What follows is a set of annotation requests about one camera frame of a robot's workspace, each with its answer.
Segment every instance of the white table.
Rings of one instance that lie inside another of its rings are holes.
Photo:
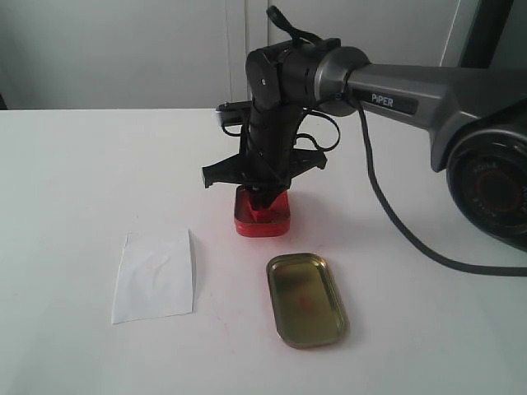
[[[425,132],[369,117],[380,183],[404,221],[443,253],[524,264],[476,230],[429,167]],[[525,394],[527,279],[454,272],[389,223],[365,171],[356,116],[339,120],[326,170],[293,180],[291,231],[235,232],[235,186],[206,190],[201,166],[238,141],[213,111],[0,113],[0,393]],[[333,138],[320,125],[321,143]],[[193,314],[110,325],[128,232],[192,231]],[[351,322],[336,346],[276,334],[265,265],[314,252]]]

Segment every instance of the metal tin lid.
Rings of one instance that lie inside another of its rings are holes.
[[[296,253],[273,258],[267,275],[277,331],[291,347],[337,342],[347,319],[328,264],[318,255]]]

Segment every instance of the white paper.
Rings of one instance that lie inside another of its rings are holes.
[[[130,234],[117,275],[112,323],[192,313],[189,230]]]

